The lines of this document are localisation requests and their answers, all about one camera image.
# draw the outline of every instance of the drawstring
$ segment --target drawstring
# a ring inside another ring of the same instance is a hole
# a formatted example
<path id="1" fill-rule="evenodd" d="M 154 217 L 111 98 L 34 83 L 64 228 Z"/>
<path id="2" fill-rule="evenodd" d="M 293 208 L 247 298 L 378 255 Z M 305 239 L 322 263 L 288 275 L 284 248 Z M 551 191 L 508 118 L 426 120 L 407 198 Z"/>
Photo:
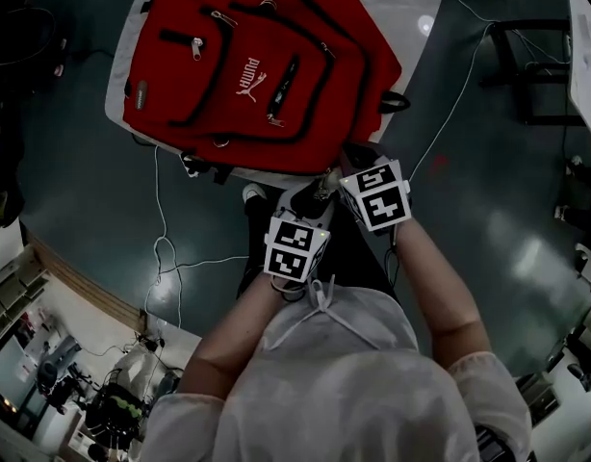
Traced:
<path id="1" fill-rule="evenodd" d="M 276 349 L 280 347 L 281 344 L 285 342 L 285 340 L 290 336 L 290 334 L 296 330 L 296 328 L 301 324 L 314 317 L 317 313 L 325 313 L 329 318 L 334 320 L 335 322 L 342 325 L 344 328 L 349 330 L 351 333 L 358 336 L 362 341 L 366 344 L 371 346 L 374 349 L 379 350 L 380 347 L 376 345 L 374 342 L 369 340 L 364 335 L 360 334 L 348 321 L 343 320 L 341 317 L 336 315 L 333 310 L 330 309 L 330 305 L 332 304 L 332 297 L 334 296 L 334 278 L 335 275 L 332 274 L 332 278 L 330 279 L 327 295 L 323 292 L 323 284 L 319 279 L 315 279 L 311 282 L 310 278 L 308 279 L 308 293 L 311 300 L 311 306 L 315 307 L 315 309 L 305 315 L 302 319 L 294 323 L 291 327 L 289 327 L 285 333 L 270 347 L 269 350 Z"/>

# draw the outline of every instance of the person's right arm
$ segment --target person's right arm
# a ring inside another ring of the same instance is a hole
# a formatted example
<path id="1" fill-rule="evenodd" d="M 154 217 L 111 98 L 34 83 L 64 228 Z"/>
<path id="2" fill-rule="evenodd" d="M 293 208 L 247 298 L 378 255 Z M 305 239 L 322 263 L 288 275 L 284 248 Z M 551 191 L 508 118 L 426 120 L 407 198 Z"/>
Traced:
<path id="1" fill-rule="evenodd" d="M 490 342 L 469 289 L 413 218 L 396 228 L 397 256 L 432 336 L 433 357 L 443 368 Z"/>

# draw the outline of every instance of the zipper pull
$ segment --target zipper pull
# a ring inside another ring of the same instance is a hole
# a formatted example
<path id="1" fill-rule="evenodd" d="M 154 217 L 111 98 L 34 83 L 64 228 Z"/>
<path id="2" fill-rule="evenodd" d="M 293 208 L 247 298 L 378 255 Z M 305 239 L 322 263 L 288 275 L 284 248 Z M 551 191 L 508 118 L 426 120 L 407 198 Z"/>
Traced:
<path id="1" fill-rule="evenodd" d="M 330 55 L 332 55 L 332 58 L 336 58 L 336 57 L 334 56 L 334 53 L 332 53 L 332 52 L 330 51 L 330 49 L 327 47 L 327 44 L 325 44 L 324 42 L 322 42 L 322 43 L 321 43 L 321 47 L 323 48 L 323 51 L 324 51 L 325 53 L 329 53 Z"/>
<path id="2" fill-rule="evenodd" d="M 203 46 L 203 39 L 193 38 L 193 41 L 191 41 L 191 48 L 193 49 L 193 60 L 196 62 L 201 60 L 201 51 L 199 50 L 199 46 Z"/>
<path id="3" fill-rule="evenodd" d="M 236 22 L 234 19 L 227 17 L 227 15 L 220 13 L 219 11 L 212 11 L 210 15 L 215 19 L 220 19 L 223 22 L 226 22 L 231 27 L 236 27 L 238 25 L 238 22 Z"/>
<path id="4" fill-rule="evenodd" d="M 270 125 L 275 125 L 277 127 L 284 127 L 285 126 L 285 122 L 282 119 L 276 119 L 274 117 L 274 114 L 270 113 L 268 115 L 268 122 L 270 123 Z"/>

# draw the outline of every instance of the person's left arm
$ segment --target person's left arm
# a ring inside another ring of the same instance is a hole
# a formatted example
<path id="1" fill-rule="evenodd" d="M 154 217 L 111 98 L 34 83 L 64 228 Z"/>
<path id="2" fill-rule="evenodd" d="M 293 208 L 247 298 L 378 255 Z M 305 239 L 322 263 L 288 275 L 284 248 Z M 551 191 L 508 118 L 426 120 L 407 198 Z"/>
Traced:
<path id="1" fill-rule="evenodd" d="M 275 282 L 283 286 L 286 281 Z M 227 317 L 201 340 L 184 370 L 178 393 L 226 399 L 282 305 L 270 276 L 260 273 Z"/>

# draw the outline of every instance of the floor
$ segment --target floor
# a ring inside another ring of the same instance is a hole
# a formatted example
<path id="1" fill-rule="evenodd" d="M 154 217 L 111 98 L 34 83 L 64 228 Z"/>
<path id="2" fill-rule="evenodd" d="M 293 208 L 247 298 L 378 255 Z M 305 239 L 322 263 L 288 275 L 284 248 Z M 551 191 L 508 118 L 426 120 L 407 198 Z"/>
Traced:
<path id="1" fill-rule="evenodd" d="M 71 31 L 71 49 L 114 50 L 132 0 L 33 0 Z M 566 0 L 465 0 L 485 17 L 564 18 Z M 396 115 L 383 143 L 409 173 L 447 117 L 485 27 L 443 0 L 407 89 L 412 107 Z M 561 58 L 560 39 L 527 35 Z M 522 63 L 530 60 L 523 53 Z M 525 127 L 509 91 L 477 81 L 498 66 L 490 39 L 480 46 L 471 81 L 451 121 L 413 180 L 413 212 L 473 291 L 495 351 L 514 374 L 541 368 L 560 337 L 591 305 L 573 271 L 581 234 L 552 219 L 562 185 L 560 127 Z M 109 58 L 67 64 L 48 93 L 24 105 L 27 199 L 23 222 L 72 266 L 127 302 L 143 306 L 154 281 L 152 245 L 163 230 L 154 198 L 153 149 L 134 144 L 103 114 Z M 537 90 L 538 107 L 563 112 L 563 89 Z M 570 128 L 566 149 L 591 164 L 591 139 Z M 189 179 L 180 161 L 159 153 L 161 200 L 179 262 L 245 255 L 245 181 L 219 187 Z M 380 258 L 385 239 L 368 235 Z M 167 247 L 161 247 L 169 265 Z M 184 270 L 182 326 L 203 335 L 232 306 L 244 261 Z M 164 279 L 150 311 L 177 322 L 177 282 Z M 428 349 L 424 323 L 401 275 L 397 293 Z"/>

